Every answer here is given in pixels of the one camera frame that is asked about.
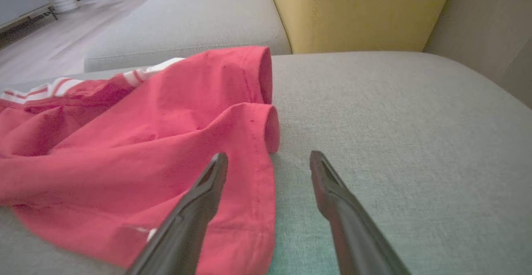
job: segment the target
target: yellow cushion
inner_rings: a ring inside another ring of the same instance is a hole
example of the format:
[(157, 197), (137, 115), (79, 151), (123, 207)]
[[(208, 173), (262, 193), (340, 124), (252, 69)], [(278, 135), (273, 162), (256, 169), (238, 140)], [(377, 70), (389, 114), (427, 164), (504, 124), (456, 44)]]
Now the yellow cushion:
[(292, 52), (421, 51), (445, 0), (274, 0)]

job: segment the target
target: wooden floor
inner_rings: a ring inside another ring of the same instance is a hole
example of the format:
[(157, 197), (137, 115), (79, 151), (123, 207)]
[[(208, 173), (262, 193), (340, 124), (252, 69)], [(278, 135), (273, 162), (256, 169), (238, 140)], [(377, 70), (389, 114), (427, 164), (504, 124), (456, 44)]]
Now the wooden floor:
[(0, 84), (83, 72), (87, 50), (101, 34), (146, 0), (82, 0), (74, 12), (0, 33)]

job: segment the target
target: sofa seat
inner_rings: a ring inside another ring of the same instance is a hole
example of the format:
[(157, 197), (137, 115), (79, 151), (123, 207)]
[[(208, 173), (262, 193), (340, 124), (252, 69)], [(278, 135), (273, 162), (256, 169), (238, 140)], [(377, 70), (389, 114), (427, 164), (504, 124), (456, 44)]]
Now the sofa seat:
[[(271, 156), (277, 216), (269, 274), (338, 274), (314, 200), (311, 150), (327, 156), (412, 274), (532, 274), (532, 110), (435, 55), (344, 52), (272, 62), (281, 147)], [(5, 208), (0, 215), (6, 274), (122, 271), (41, 241)]]
[(273, 0), (148, 0), (92, 46), (85, 71), (154, 65), (249, 45), (291, 54)]

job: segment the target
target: red shirt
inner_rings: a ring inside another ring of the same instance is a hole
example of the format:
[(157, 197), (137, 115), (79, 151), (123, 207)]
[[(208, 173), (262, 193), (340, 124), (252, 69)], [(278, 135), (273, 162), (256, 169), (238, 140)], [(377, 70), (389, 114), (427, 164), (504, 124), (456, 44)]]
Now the red shirt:
[(62, 78), (0, 99), (0, 205), (55, 245), (127, 267), (225, 152), (198, 274), (264, 274), (279, 145), (266, 47), (211, 50), (156, 73)]

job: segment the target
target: red garment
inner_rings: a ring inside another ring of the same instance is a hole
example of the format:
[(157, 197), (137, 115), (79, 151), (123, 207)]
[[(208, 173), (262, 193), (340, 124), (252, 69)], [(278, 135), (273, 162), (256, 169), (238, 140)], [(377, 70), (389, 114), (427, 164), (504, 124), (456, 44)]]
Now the red garment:
[(268, 153), (279, 145), (269, 49), (211, 50), (146, 75), (69, 89), (61, 80), (30, 93), (52, 97), (0, 100), (0, 205), (55, 245), (127, 267), (211, 157), (226, 152), (197, 273), (266, 273), (275, 219)]

